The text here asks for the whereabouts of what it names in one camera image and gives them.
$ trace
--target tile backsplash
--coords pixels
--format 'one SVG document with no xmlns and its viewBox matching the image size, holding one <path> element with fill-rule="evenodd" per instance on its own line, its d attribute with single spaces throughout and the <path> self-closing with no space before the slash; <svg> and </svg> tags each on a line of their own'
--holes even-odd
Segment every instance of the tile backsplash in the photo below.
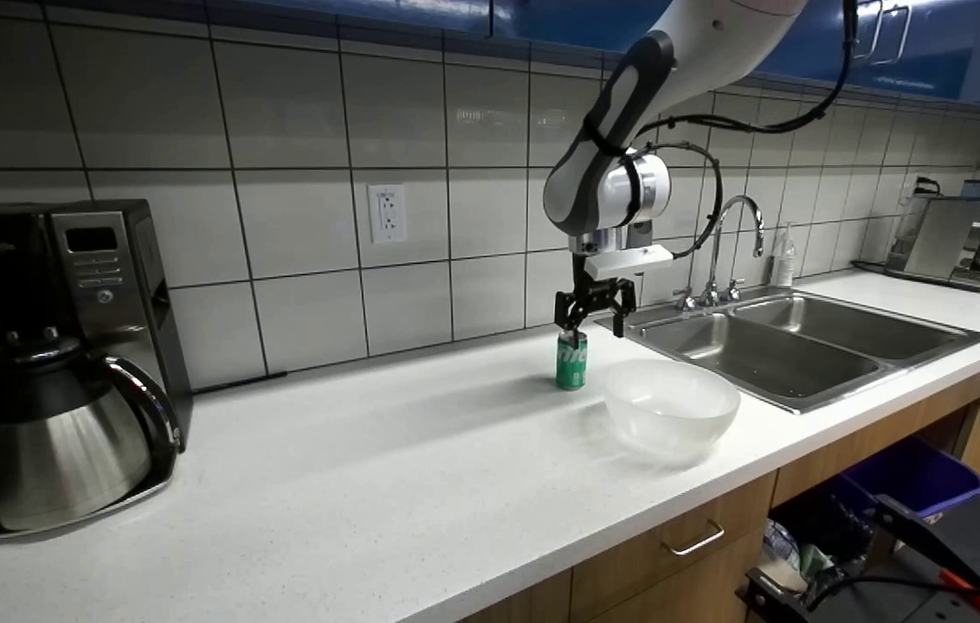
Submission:
<svg viewBox="0 0 980 623">
<path fill-rule="evenodd" d="M 541 182 L 601 70 L 343 37 L 0 9 L 0 201 L 146 198 L 197 389 L 551 321 L 564 235 Z M 818 93 L 732 87 L 682 104 L 746 120 Z M 802 273 L 882 255 L 919 172 L 980 178 L 980 110 L 845 97 L 796 134 L 677 128 L 729 195 L 789 227 Z M 715 188 L 670 151 L 654 238 L 682 248 Z M 406 189 L 406 241 L 373 241 L 370 188 Z M 724 222 L 722 279 L 762 286 L 751 222 Z M 707 279 L 705 248 L 640 277 L 663 301 Z"/>
</svg>

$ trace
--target stainless steel sink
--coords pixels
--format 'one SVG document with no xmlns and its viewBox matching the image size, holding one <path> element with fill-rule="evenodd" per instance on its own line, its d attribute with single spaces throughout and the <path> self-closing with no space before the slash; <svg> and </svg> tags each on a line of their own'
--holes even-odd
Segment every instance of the stainless steel sink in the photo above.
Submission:
<svg viewBox="0 0 980 623">
<path fill-rule="evenodd" d="M 835 343 L 841 348 L 878 355 L 889 367 L 927 365 L 980 343 L 980 333 L 971 330 L 937 325 L 926 317 L 872 310 L 872 309 L 841 303 L 832 298 L 789 293 L 789 292 L 777 298 L 746 301 L 732 309 L 732 314 L 759 325 L 777 325 L 796 335 L 812 335 L 821 343 Z"/>
<path fill-rule="evenodd" d="M 792 411 L 980 343 L 971 330 L 789 292 L 712 310 L 646 310 L 626 335 Z"/>
</svg>

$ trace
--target faucet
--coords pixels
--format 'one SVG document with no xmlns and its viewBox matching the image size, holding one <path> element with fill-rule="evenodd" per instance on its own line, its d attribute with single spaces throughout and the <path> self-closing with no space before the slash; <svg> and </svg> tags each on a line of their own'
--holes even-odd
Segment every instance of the faucet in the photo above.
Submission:
<svg viewBox="0 0 980 623">
<path fill-rule="evenodd" d="M 722 268 L 722 245 L 724 245 L 724 216 L 732 212 L 732 207 L 739 207 L 739 204 L 746 204 L 750 212 L 751 212 L 751 218 L 757 218 L 757 255 L 762 255 L 762 207 L 759 207 L 759 201 L 757 198 L 750 198 L 750 195 L 735 195 L 724 207 L 722 207 L 722 216 L 716 216 L 716 233 L 715 233 L 715 241 L 712 241 L 712 273 L 707 273 L 707 286 L 705 286 L 705 301 L 707 303 L 722 303 L 722 301 L 739 301 L 740 293 L 739 293 L 739 277 L 729 283 L 729 292 L 722 292 L 716 286 L 716 268 Z"/>
</svg>

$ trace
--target white countertop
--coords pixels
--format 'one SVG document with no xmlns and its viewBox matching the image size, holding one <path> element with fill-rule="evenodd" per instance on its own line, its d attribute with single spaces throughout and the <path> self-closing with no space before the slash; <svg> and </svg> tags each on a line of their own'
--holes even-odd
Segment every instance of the white countertop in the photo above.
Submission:
<svg viewBox="0 0 980 623">
<path fill-rule="evenodd" d="M 832 277 L 805 292 L 980 330 L 980 293 Z M 980 346 L 788 415 L 759 398 L 685 472 L 608 432 L 553 335 L 463 343 L 207 393 L 176 480 L 57 541 L 0 543 L 0 621 L 459 621 L 980 369 Z"/>
</svg>

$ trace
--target small bottle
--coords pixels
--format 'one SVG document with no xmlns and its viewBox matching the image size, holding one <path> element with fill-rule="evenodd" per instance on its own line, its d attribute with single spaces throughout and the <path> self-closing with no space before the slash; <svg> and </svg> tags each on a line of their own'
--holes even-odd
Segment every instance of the small bottle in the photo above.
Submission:
<svg viewBox="0 0 980 623">
<path fill-rule="evenodd" d="M 770 286 L 792 286 L 792 279 L 796 279 L 796 248 L 789 227 L 778 227 L 770 255 Z"/>
</svg>

